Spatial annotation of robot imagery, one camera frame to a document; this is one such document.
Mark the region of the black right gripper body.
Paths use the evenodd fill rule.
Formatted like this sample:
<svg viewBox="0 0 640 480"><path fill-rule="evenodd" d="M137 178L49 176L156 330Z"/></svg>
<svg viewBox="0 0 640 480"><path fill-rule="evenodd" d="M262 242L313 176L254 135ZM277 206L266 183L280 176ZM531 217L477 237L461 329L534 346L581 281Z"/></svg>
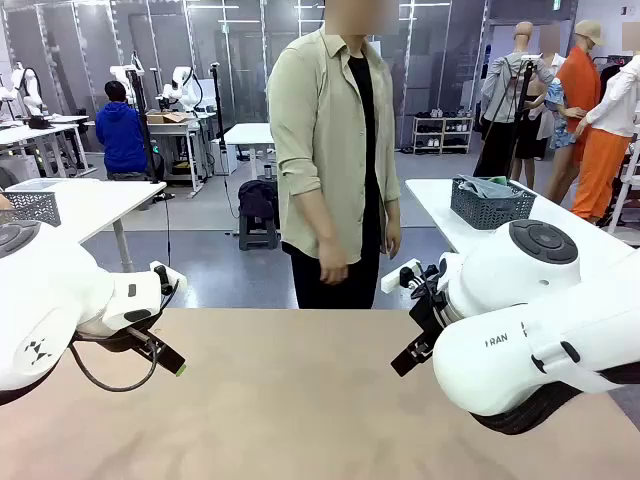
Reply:
<svg viewBox="0 0 640 480"><path fill-rule="evenodd" d="M416 301L409 315L422 329L422 332L407 347L413 360L428 360L433 352L436 340L449 324L446 314L448 300L444 292L433 287L418 287L411 293Z"/></svg>

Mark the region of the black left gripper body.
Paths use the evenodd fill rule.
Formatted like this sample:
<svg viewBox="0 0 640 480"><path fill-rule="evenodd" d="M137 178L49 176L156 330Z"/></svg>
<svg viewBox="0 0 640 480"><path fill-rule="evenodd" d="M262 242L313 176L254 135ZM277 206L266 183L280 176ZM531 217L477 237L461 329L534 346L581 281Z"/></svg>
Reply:
<svg viewBox="0 0 640 480"><path fill-rule="evenodd" d="M164 351L165 344L149 332L140 331L133 327L125 329L130 348L144 358L159 358Z"/></svg>

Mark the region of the person's right hand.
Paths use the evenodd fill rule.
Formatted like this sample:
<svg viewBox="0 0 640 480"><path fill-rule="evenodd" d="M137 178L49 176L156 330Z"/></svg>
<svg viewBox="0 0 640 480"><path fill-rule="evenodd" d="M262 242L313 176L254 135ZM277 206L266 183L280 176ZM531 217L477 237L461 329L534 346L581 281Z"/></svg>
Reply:
<svg viewBox="0 0 640 480"><path fill-rule="evenodd" d="M327 285L342 283L348 276L347 258L344 249L332 239L322 240L318 244L320 262L320 280Z"/></svg>

